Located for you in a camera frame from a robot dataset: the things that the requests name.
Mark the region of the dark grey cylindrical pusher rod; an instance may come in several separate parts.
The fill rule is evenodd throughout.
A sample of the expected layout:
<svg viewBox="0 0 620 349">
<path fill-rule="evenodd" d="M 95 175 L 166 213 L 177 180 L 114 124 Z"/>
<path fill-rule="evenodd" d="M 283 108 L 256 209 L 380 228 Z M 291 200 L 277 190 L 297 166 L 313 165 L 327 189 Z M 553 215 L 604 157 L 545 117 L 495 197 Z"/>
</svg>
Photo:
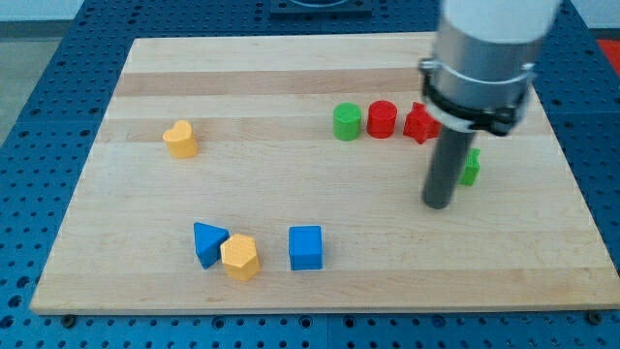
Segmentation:
<svg viewBox="0 0 620 349">
<path fill-rule="evenodd" d="M 422 190 L 427 206 L 443 209 L 450 204 L 474 138 L 475 133 L 442 127 Z"/>
</svg>

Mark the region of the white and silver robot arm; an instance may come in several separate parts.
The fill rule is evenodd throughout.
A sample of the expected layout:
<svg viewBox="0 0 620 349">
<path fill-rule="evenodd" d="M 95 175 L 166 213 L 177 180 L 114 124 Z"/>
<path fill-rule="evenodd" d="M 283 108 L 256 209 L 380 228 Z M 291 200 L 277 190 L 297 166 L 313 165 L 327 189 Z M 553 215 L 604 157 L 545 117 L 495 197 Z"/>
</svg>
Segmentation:
<svg viewBox="0 0 620 349">
<path fill-rule="evenodd" d="M 450 204 L 478 131 L 504 137 L 522 120 L 543 40 L 560 0 L 444 0 L 422 99 L 441 125 L 422 199 Z"/>
</svg>

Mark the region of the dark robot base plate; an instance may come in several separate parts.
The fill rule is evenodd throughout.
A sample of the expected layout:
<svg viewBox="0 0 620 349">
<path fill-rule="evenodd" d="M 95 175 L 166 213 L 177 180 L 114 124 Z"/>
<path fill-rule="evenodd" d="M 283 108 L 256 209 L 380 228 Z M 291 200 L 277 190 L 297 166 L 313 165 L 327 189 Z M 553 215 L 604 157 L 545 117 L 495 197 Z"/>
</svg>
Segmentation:
<svg viewBox="0 0 620 349">
<path fill-rule="evenodd" d="M 373 0 L 268 0 L 271 16 L 371 14 Z"/>
</svg>

